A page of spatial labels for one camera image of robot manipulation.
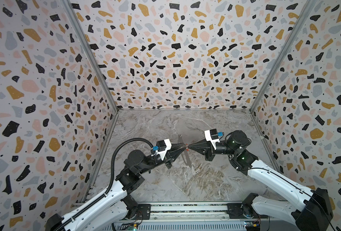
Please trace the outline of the metal keyring plate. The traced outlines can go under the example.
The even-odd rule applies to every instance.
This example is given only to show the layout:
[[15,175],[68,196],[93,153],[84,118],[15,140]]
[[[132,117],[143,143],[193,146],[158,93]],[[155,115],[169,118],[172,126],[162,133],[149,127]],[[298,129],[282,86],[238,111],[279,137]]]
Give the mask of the metal keyring plate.
[[[182,137],[182,135],[180,135],[180,134],[178,135],[178,142],[179,142],[179,143],[184,143],[184,144],[185,144],[185,142],[184,142],[184,140],[183,140],[183,137]],[[191,160],[190,160],[188,150],[183,151],[183,153],[181,154],[181,156],[182,156],[183,162],[186,164],[186,166],[192,167],[192,162],[191,162]]]

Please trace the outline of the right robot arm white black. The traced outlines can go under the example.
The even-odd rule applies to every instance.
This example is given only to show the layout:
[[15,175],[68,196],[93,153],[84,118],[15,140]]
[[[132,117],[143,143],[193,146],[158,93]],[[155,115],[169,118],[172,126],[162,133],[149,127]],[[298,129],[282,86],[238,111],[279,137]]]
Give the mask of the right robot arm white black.
[[188,145],[188,148],[202,154],[207,161],[212,161],[216,155],[227,155],[237,171],[266,185],[284,198],[278,201],[250,193],[241,204],[243,216],[274,217],[295,225],[301,231],[326,231],[332,227],[333,210],[327,190],[313,190],[269,167],[247,150],[251,140],[243,131],[233,131],[223,141],[219,139],[216,129],[204,133],[203,140]]

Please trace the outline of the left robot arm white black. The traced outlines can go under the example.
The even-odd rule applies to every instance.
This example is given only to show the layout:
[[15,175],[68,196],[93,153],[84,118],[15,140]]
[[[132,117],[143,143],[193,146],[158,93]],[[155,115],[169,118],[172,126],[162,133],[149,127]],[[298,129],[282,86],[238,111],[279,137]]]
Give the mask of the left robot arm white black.
[[[150,147],[150,155],[140,150],[129,153],[124,161],[124,168],[115,174],[115,161],[119,151],[131,142],[144,142]],[[98,231],[113,225],[124,218],[144,217],[138,203],[131,193],[143,182],[142,174],[165,164],[171,167],[178,156],[187,149],[183,143],[172,144],[169,139],[153,145],[143,138],[132,138],[120,144],[111,159],[110,182],[106,189],[94,196],[77,209],[61,216],[55,214],[46,223],[47,231]]]

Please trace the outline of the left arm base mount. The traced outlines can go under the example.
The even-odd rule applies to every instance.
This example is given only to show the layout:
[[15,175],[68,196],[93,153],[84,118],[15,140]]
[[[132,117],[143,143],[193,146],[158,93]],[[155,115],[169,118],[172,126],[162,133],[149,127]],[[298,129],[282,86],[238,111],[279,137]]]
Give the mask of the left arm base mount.
[[119,201],[119,205],[124,207],[123,219],[150,219],[151,204],[138,203],[131,195],[128,195]]

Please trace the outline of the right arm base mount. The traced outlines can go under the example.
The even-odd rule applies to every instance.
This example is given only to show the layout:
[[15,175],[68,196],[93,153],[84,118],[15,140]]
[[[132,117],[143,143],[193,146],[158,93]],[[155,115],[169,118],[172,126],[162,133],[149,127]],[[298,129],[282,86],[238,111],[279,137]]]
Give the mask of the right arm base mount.
[[257,193],[250,193],[242,202],[231,202],[227,203],[227,211],[230,219],[258,219],[259,217],[268,218],[267,215],[257,213],[253,208],[253,200],[259,195]]

